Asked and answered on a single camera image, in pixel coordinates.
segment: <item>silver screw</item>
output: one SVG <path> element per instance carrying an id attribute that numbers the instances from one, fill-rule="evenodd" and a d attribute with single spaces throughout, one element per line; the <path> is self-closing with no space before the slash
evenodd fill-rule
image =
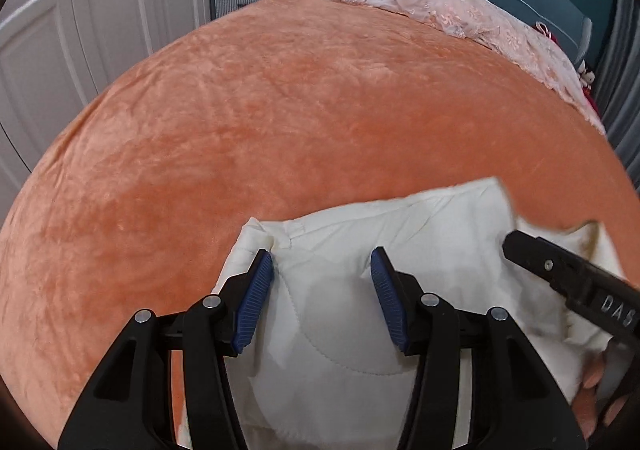
<path id="1" fill-rule="evenodd" d="M 435 307 L 440 303 L 440 299 L 433 293 L 425 293 L 420 297 L 420 302 L 427 307 Z"/>
<path id="2" fill-rule="evenodd" d="M 134 320 L 139 324 L 145 323 L 149 318 L 151 318 L 151 311 L 149 311 L 149 309 L 140 309 L 134 316 Z"/>
<path id="3" fill-rule="evenodd" d="M 209 295 L 202 299 L 202 305 L 207 309 L 213 309 L 222 304 L 222 299 L 218 295 Z"/>
<path id="4" fill-rule="evenodd" d="M 494 307 L 493 309 L 491 309 L 491 316 L 494 317 L 494 320 L 502 322 L 509 318 L 509 313 L 507 312 L 507 309 L 503 309 L 502 307 Z"/>

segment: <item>ribbed blue pad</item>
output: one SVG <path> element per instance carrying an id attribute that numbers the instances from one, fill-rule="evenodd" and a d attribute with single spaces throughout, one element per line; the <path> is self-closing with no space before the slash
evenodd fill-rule
<path id="1" fill-rule="evenodd" d="M 391 341 L 404 352 L 409 345 L 409 337 L 406 332 L 406 312 L 398 298 L 391 276 L 376 251 L 371 253 L 371 279 L 376 288 Z"/>
<path id="2" fill-rule="evenodd" d="M 242 303 L 236 311 L 236 334 L 231 346 L 238 354 L 242 353 L 254 337 L 255 326 L 258 324 L 271 282 L 273 282 L 273 260 L 271 260 L 271 253 L 267 253 L 262 257 L 254 279 L 249 284 Z"/>

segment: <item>stitching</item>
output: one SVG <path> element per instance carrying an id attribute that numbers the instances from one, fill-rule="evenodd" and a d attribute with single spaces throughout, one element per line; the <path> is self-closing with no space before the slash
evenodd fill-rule
<path id="1" fill-rule="evenodd" d="M 411 370 L 402 370 L 400 372 L 389 372 L 389 373 L 380 373 L 380 372 L 365 372 L 364 370 L 358 370 L 358 369 L 352 369 L 351 367 L 347 367 L 343 364 L 341 364 L 340 362 L 336 362 L 333 358 L 330 358 L 329 356 L 327 356 L 326 354 L 324 354 L 320 349 L 318 349 L 314 343 L 309 339 L 309 337 L 306 335 L 306 333 L 304 332 L 304 330 L 302 329 L 302 322 L 300 321 L 300 316 L 298 315 L 298 310 L 296 309 L 296 304 L 293 302 L 293 297 L 291 296 L 291 293 L 289 291 L 289 286 L 287 285 L 287 281 L 286 279 L 281 275 L 280 279 L 282 281 L 282 283 L 284 284 L 285 289 L 287 290 L 287 295 L 289 296 L 289 300 L 291 302 L 291 306 L 293 308 L 293 312 L 296 315 L 296 320 L 298 321 L 298 325 L 300 327 L 300 332 L 302 333 L 302 335 L 305 337 L 306 341 L 309 342 L 309 345 L 311 345 L 318 354 L 320 354 L 320 356 L 324 357 L 325 359 L 328 359 L 330 362 L 332 362 L 332 364 L 341 367 L 345 370 L 349 370 L 350 372 L 356 372 L 357 374 L 363 374 L 365 376 L 385 376 L 385 377 L 391 377 L 391 376 L 399 376 L 400 374 L 406 374 L 407 372 L 415 372 L 415 369 L 411 369 Z"/>
<path id="2" fill-rule="evenodd" d="M 561 32 L 564 36 L 566 36 L 567 38 L 569 38 L 571 40 L 571 42 L 577 47 L 578 44 L 575 42 L 575 40 L 573 38 L 571 38 L 571 36 L 569 36 L 567 33 L 565 33 L 562 29 L 560 29 L 560 27 L 558 27 L 558 25 L 556 25 L 556 23 L 554 23 L 552 20 L 550 20 L 549 18 L 547 18 L 546 16 L 542 16 L 538 11 L 536 11 L 535 9 L 533 9 L 533 7 L 531 7 L 529 4 L 527 4 L 524 0 L 518 0 L 519 2 L 522 2 L 525 6 L 527 6 L 529 9 L 531 9 L 535 14 L 537 14 L 540 18 L 542 18 L 543 20 L 546 20 L 548 23 L 550 23 L 553 27 L 555 27 L 556 29 L 559 30 L 559 32 Z"/>

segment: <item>gray curtain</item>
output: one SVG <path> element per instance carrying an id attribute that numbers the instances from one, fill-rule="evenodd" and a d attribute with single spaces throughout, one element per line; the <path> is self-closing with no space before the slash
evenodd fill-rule
<path id="1" fill-rule="evenodd" d="M 617 0 L 609 44 L 596 69 L 593 99 L 607 138 L 640 189 L 640 4 Z"/>

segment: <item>orange blanket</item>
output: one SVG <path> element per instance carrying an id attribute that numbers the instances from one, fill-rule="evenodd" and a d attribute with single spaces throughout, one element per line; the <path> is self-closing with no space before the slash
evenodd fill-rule
<path id="1" fill-rule="evenodd" d="M 557 94 L 398 14 L 252 4 L 130 69 L 47 151 L 0 234 L 0 374 L 55 444 L 130 316 L 208 293 L 250 216 L 494 175 L 533 223 L 603 222 L 640 285 L 638 197 Z"/>

